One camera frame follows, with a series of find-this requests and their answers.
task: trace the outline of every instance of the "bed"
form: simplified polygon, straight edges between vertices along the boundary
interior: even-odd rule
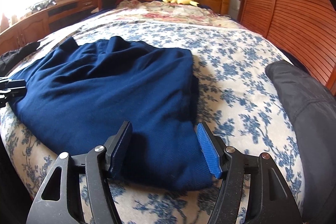
[[[196,0],[212,10],[158,1],[123,1],[111,11],[59,30],[41,41],[37,52],[10,74],[43,58],[66,38],[79,45],[115,35],[126,41],[143,40],[155,47],[190,49],[194,75],[199,79],[198,121],[208,123],[226,145],[245,154],[267,151],[277,162],[299,208],[305,180],[292,125],[277,92],[264,73],[267,64],[288,60],[261,35],[233,21],[229,0]],[[32,197],[57,155],[36,139],[7,104],[0,110],[0,132],[6,151]],[[91,213],[85,177],[82,205],[87,223]],[[124,223],[207,223],[220,181],[201,191],[174,193],[129,182],[110,182],[110,190]],[[237,223],[243,223],[249,191],[245,177]]]

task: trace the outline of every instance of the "blue floral bedspread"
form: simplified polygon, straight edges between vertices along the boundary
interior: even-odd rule
[[[42,58],[69,36],[80,45],[119,35],[125,40],[143,40],[156,47],[190,49],[194,74],[199,78],[198,120],[206,121],[226,145],[242,153],[270,153],[301,208],[304,177],[295,133],[275,88],[264,73],[267,64],[286,57],[260,35],[238,24],[235,28],[232,22],[229,23],[231,28],[224,28],[114,16],[106,13],[49,35],[42,41],[41,48],[11,73]],[[0,116],[2,141],[21,180],[34,197],[57,155],[35,138],[8,104],[0,110]],[[221,181],[214,180],[209,189],[172,193],[127,182],[110,182],[110,190],[125,224],[205,224],[220,184]],[[246,176],[237,223],[244,222],[248,192],[249,177]],[[81,177],[81,195],[86,222],[92,223],[84,176]]]

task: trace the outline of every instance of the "blue fabric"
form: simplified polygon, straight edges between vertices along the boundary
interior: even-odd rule
[[[186,49],[121,37],[78,46],[71,37],[12,77],[25,79],[28,91],[11,107],[42,143],[71,155],[104,144],[129,120],[124,178],[169,190],[201,189],[211,186],[211,174],[191,122],[192,66]]]

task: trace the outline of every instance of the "wooden wardrobe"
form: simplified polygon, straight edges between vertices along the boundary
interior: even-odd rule
[[[336,95],[336,12],[329,0],[241,0],[238,20],[294,55]]]

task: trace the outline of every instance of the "desk drawer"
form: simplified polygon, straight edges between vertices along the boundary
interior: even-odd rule
[[[78,8],[80,10],[85,10],[88,8],[96,8],[98,7],[98,0],[81,0],[78,3]]]

